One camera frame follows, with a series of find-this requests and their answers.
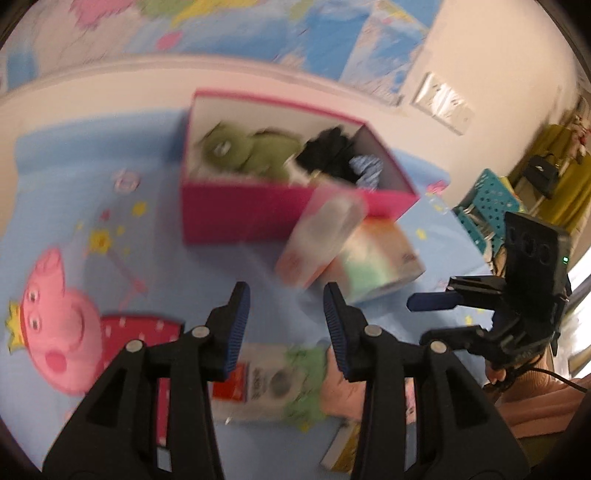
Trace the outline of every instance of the pink box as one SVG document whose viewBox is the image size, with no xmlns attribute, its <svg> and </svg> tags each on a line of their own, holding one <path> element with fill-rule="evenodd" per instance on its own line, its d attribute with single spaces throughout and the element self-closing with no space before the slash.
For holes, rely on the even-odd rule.
<svg viewBox="0 0 591 480">
<path fill-rule="evenodd" d="M 235 122 L 249 131 L 276 128 L 299 134 L 304 141 L 325 129 L 341 126 L 355 139 L 357 153 L 384 160 L 380 190 L 358 191 L 368 202 L 369 215 L 398 219 L 417 200 L 406 175 L 389 149 L 366 122 L 317 109 L 305 103 L 218 90 L 198 90 L 193 98 L 181 171 L 184 241 L 211 244 L 285 240 L 290 236 L 313 189 L 262 180 L 192 177 L 201 168 L 199 141 L 220 121 Z"/>
</svg>

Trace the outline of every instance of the clear plastic container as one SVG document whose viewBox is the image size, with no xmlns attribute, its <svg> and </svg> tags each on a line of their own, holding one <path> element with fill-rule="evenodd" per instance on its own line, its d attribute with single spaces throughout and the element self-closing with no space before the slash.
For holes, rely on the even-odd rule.
<svg viewBox="0 0 591 480">
<path fill-rule="evenodd" d="M 353 189 L 319 187 L 295 226 L 275 272 L 283 283 L 308 288 L 343 248 L 368 212 Z"/>
</svg>

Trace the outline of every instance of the light switch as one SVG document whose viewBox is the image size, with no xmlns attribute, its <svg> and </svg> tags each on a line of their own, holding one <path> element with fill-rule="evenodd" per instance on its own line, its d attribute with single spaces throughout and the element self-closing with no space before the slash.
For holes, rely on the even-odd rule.
<svg viewBox="0 0 591 480">
<path fill-rule="evenodd" d="M 464 135 L 474 119 L 474 110 L 455 90 L 450 89 L 436 117 L 457 134 Z"/>
<path fill-rule="evenodd" d="M 450 87 L 438 78 L 434 73 L 429 73 L 423 86 L 419 90 L 413 104 L 425 113 L 436 116 L 445 98 L 450 92 Z"/>
<path fill-rule="evenodd" d="M 461 94 L 434 73 L 427 74 L 413 105 L 459 135 L 467 132 L 475 116 Z"/>
</svg>

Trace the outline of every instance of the blue patterned cloth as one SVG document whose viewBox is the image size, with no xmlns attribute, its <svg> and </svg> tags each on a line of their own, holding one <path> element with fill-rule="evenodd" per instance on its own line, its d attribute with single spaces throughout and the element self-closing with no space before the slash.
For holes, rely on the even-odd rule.
<svg viewBox="0 0 591 480">
<path fill-rule="evenodd" d="M 360 189 L 377 190 L 379 176 L 384 169 L 381 158 L 375 155 L 360 155 L 351 158 L 349 165 L 357 175 L 361 175 L 357 180 L 357 186 Z"/>
<path fill-rule="evenodd" d="M 183 244 L 179 174 L 186 122 L 184 110 L 144 112 L 58 125 L 19 139 L 18 199 L 0 244 L 0 306 L 8 312 L 10 301 L 20 301 L 36 260 L 48 248 L 59 248 L 66 287 L 85 293 L 101 314 L 121 308 L 157 312 L 184 320 L 191 328 L 202 325 L 214 307 L 227 302 L 237 280 L 245 280 L 252 291 L 245 341 L 328 342 L 320 289 L 293 290 L 273 274 L 282 242 Z M 127 174 L 133 175 L 122 189 Z M 361 304 L 368 320 L 407 342 L 418 341 L 432 328 L 467 323 L 489 327 L 490 313 L 474 309 L 427 313 L 406 309 L 408 296 L 416 291 L 442 290 L 451 275 L 486 274 L 488 269 L 438 196 L 424 196 L 399 224 L 427 270 L 402 290 Z M 109 255 L 100 255 L 105 244 L 96 240 L 101 238 L 109 242 Z M 147 292 L 124 302 L 132 277 L 141 280 Z M 9 354 L 7 330 L 0 339 L 0 416 L 41 466 L 80 397 L 56 391 L 27 351 Z M 483 380 L 482 359 L 461 358 Z M 307 433 L 281 424 L 216 425 L 226 477 L 335 478 L 319 463 L 339 423 L 327 419 Z M 411 438 L 413 431 L 409 428 Z M 414 442 L 408 444 L 412 457 Z"/>
</svg>

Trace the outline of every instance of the world map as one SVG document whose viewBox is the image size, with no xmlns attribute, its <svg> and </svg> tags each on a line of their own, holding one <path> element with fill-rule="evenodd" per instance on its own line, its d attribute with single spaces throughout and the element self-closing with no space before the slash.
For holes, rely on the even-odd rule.
<svg viewBox="0 0 591 480">
<path fill-rule="evenodd" d="M 281 64 L 398 102 L 441 0 L 40 0 L 0 53 L 4 89 L 127 54 Z"/>
</svg>

